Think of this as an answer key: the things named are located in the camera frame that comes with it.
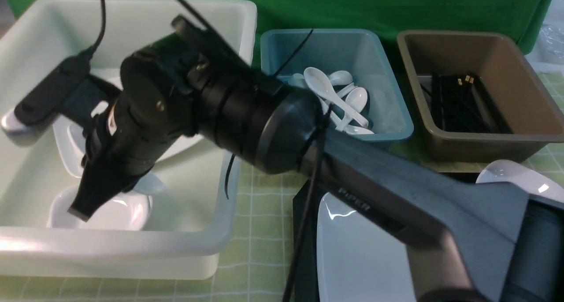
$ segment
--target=brown plastic bin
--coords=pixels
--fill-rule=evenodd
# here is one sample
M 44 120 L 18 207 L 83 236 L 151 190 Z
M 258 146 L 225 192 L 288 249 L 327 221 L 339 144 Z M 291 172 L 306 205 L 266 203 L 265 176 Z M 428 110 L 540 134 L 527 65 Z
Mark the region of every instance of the brown plastic bin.
M 509 37 L 411 30 L 400 33 L 397 44 L 426 129 L 425 145 L 433 159 L 522 162 L 548 143 L 564 142 L 562 112 Z M 513 134 L 447 132 L 435 125 L 419 83 L 430 83 L 431 73 L 468 71 L 482 77 Z

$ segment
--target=green grid mat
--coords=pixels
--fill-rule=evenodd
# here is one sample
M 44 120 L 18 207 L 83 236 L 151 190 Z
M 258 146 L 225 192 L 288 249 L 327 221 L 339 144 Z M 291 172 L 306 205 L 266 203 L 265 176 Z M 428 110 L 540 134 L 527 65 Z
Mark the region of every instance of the green grid mat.
M 540 76 L 564 111 L 564 77 Z M 417 133 L 393 153 L 444 172 L 479 172 L 486 164 L 435 163 Z M 524 165 L 564 186 L 564 144 L 548 145 Z M 209 280 L 125 280 L 0 276 L 1 301 L 279 302 L 293 251 L 292 199 L 306 178 L 241 167 L 233 239 Z

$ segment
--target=plastic bag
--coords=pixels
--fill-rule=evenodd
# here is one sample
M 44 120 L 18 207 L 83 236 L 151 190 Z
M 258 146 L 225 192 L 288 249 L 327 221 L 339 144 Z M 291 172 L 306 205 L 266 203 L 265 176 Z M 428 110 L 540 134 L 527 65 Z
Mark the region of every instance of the plastic bag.
M 564 30 L 552 24 L 543 24 L 538 38 L 544 62 L 564 65 Z

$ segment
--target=white dish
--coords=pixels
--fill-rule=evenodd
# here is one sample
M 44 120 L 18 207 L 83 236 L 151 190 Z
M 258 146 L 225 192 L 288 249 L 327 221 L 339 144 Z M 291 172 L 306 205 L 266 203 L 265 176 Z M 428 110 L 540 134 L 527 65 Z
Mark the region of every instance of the white dish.
M 151 196 L 137 192 L 120 193 L 100 207 L 87 222 L 67 212 L 74 201 L 78 185 L 57 195 L 51 204 L 47 228 L 99 230 L 141 230 L 151 215 Z
M 524 191 L 564 202 L 564 188 L 546 176 L 509 160 L 494 161 L 482 170 L 476 183 L 511 182 Z
M 415 302 L 405 245 L 327 193 L 319 204 L 321 302 Z
M 92 74 L 113 83 L 119 89 L 122 88 L 121 79 L 119 78 L 119 69 L 93 69 Z M 55 133 L 59 155 L 61 155 L 65 169 L 67 169 L 73 177 L 82 177 L 83 169 L 80 164 L 86 151 L 86 139 L 82 136 L 82 127 L 67 117 L 61 116 L 53 124 L 53 131 Z M 203 138 L 204 137 L 201 135 L 195 135 L 191 138 L 184 136 L 178 138 L 157 162 L 169 159 L 169 157 L 173 157 L 189 149 Z

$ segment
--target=white spoon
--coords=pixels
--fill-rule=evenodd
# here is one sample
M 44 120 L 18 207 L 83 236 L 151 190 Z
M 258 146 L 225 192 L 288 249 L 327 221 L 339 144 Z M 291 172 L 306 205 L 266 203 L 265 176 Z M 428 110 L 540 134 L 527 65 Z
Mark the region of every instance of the white spoon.
M 356 127 L 353 125 L 347 125 L 345 127 L 345 133 L 351 136 L 355 135 L 363 135 L 363 134 L 374 134 L 373 131 L 363 128 L 363 127 Z
M 319 101 L 321 102 L 323 113 L 327 113 L 327 111 L 329 110 L 329 105 L 327 105 L 327 103 L 324 102 L 323 99 L 321 98 L 319 99 Z M 339 118 L 339 116 L 337 116 L 336 113 L 334 113 L 334 111 L 331 111 L 329 117 L 331 118 L 331 121 L 333 121 L 335 125 L 340 125 L 342 123 L 342 120 Z
M 333 86 L 344 86 L 353 82 L 353 76 L 348 71 L 336 71 L 328 77 L 331 81 L 331 85 Z M 303 85 L 306 85 L 305 77 L 300 73 L 295 73 L 294 75 L 292 75 L 288 83 L 294 87 L 302 87 Z
M 343 98 L 346 95 L 348 95 L 355 88 L 356 88 L 356 86 L 354 85 L 354 83 L 350 83 L 350 84 L 346 85 L 345 87 L 343 87 L 343 89 L 341 89 L 340 91 L 337 91 L 337 96 L 339 96 L 340 98 Z
M 366 89 L 364 89 L 363 87 L 356 87 L 355 89 L 353 89 L 353 91 L 349 93 L 347 99 L 345 100 L 345 103 L 350 105 L 357 112 L 361 112 L 362 109 L 364 109 L 364 107 L 366 106 L 367 102 L 368 102 L 368 93 L 366 92 Z M 352 120 L 353 118 L 346 113 L 342 123 L 340 125 L 337 125 L 337 131 L 343 131 L 345 127 L 349 123 L 351 123 Z
M 295 73 L 294 75 L 292 75 L 292 77 L 290 77 L 290 81 L 288 81 L 288 85 L 298 88 L 308 89 L 308 84 L 306 84 L 306 79 L 304 78 L 304 75 L 300 73 Z
M 353 82 L 353 76 L 348 71 L 336 71 L 328 77 L 333 86 L 344 86 Z
M 361 127 L 368 127 L 368 120 L 337 96 L 335 89 L 333 89 L 333 85 L 331 85 L 329 77 L 327 77 L 327 75 L 325 75 L 322 71 L 319 71 L 319 69 L 316 69 L 315 67 L 308 67 L 304 71 L 304 77 L 308 87 L 310 87 L 316 95 L 339 106 L 345 113 L 351 115 L 351 117 L 355 119 Z

